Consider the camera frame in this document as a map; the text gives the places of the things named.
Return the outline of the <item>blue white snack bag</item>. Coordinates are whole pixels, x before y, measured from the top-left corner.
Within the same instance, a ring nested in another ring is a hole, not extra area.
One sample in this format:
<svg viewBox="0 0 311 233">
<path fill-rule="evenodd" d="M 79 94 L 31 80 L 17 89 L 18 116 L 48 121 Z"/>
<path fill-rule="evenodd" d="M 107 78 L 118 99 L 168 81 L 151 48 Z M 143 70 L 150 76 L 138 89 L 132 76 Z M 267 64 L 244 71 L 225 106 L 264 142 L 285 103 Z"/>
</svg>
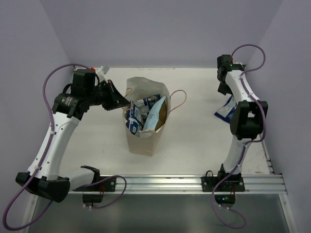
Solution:
<svg viewBox="0 0 311 233">
<path fill-rule="evenodd" d="M 236 107 L 237 107 L 237 103 L 236 103 L 234 97 L 230 96 L 229 99 L 226 101 L 225 105 L 222 106 L 220 109 L 218 109 L 214 113 L 214 115 L 217 118 L 223 120 L 224 122 L 230 123 L 230 121 L 234 115 Z"/>
<path fill-rule="evenodd" d="M 151 108 L 160 100 L 159 94 L 152 95 L 137 101 L 131 101 L 130 109 L 126 113 L 126 127 L 131 134 L 139 137 L 143 130 Z"/>
</svg>

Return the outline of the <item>brown paper bag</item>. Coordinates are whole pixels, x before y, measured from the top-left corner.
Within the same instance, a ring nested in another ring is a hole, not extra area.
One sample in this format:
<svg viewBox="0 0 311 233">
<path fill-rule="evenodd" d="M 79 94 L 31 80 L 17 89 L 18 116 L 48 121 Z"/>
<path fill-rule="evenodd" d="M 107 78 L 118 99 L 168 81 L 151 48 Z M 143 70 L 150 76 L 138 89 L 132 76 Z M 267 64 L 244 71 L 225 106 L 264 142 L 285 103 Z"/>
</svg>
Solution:
<svg viewBox="0 0 311 233">
<path fill-rule="evenodd" d="M 127 80 L 123 121 L 130 153 L 152 156 L 173 110 L 187 100 L 185 90 L 169 92 L 164 83 L 145 77 Z"/>
</svg>

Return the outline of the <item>light blue snack bag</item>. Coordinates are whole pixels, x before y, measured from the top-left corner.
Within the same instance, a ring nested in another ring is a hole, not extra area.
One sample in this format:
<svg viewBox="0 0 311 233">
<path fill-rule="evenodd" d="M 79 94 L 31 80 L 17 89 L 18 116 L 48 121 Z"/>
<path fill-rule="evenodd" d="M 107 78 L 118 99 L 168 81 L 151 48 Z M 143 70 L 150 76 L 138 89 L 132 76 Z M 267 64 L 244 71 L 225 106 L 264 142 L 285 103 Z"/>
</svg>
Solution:
<svg viewBox="0 0 311 233">
<path fill-rule="evenodd" d="M 143 130 L 139 132 L 140 138 L 149 138 L 156 133 L 165 123 L 167 118 L 167 97 L 162 97 L 151 108 Z"/>
</svg>

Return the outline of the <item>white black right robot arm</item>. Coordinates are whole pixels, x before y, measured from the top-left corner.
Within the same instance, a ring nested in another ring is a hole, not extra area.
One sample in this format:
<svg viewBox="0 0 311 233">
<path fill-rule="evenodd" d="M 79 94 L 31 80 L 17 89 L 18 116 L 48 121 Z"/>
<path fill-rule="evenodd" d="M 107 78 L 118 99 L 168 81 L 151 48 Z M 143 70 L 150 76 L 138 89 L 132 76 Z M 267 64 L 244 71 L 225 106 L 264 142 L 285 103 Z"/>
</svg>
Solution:
<svg viewBox="0 0 311 233">
<path fill-rule="evenodd" d="M 242 64 L 234 63 L 229 54 L 217 58 L 217 79 L 220 84 L 218 92 L 230 94 L 236 102 L 236 109 L 230 121 L 233 135 L 229 153 L 217 174 L 215 190 L 229 183 L 239 184 L 242 178 L 242 163 L 248 147 L 255 142 L 258 135 L 265 135 L 265 118 L 268 103 L 260 101 L 252 92 Z"/>
</svg>

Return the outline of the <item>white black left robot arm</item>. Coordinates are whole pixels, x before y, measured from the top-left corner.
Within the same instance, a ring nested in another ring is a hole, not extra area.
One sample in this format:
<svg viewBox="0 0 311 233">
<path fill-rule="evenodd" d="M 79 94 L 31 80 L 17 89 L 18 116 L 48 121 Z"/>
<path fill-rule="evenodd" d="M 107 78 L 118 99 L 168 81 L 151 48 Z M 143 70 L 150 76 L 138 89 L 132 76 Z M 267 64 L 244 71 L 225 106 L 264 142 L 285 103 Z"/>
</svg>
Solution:
<svg viewBox="0 0 311 233">
<path fill-rule="evenodd" d="M 59 169 L 69 140 L 84 113 L 91 106 L 105 110 L 129 106 L 130 102 L 115 88 L 111 80 L 96 84 L 92 69 L 73 72 L 70 92 L 59 94 L 52 107 L 52 121 L 43 144 L 27 172 L 17 174 L 16 182 L 34 195 L 62 202 L 68 192 L 80 187 L 91 187 L 100 181 L 100 171 L 91 166 L 81 166 L 70 176 L 61 177 Z"/>
</svg>

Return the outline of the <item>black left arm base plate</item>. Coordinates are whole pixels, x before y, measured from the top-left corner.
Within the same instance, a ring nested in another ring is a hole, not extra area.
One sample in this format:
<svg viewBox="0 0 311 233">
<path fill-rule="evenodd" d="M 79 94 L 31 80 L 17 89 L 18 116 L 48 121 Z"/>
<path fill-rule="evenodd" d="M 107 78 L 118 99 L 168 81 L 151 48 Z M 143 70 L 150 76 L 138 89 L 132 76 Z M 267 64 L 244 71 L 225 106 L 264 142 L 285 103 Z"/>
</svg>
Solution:
<svg viewBox="0 0 311 233">
<path fill-rule="evenodd" d="M 114 192 L 115 191 L 115 187 L 116 187 L 116 177 L 114 176 L 100 176 L 98 179 L 96 179 L 95 181 L 101 181 L 100 184 L 94 185 L 94 186 L 90 186 L 90 187 L 86 187 L 86 186 L 81 186 L 78 187 L 76 189 L 74 189 L 74 191 L 76 192 Z"/>
</svg>

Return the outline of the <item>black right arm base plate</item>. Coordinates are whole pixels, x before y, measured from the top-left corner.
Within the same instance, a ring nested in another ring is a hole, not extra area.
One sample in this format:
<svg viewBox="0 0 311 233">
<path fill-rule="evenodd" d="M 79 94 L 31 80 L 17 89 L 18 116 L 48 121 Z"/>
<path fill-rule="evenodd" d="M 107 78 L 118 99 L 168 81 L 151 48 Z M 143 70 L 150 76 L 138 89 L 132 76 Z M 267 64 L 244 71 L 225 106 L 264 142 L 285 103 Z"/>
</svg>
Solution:
<svg viewBox="0 0 311 233">
<path fill-rule="evenodd" d="M 212 192 L 217 184 L 225 178 L 228 173 L 224 173 L 219 171 L 217 176 L 208 176 L 207 174 L 210 172 L 208 170 L 206 175 L 201 177 L 201 186 L 203 192 Z M 231 175 L 229 178 L 226 178 L 222 183 L 220 183 L 216 192 L 244 192 L 245 185 L 243 181 L 243 177 L 241 173 Z"/>
</svg>

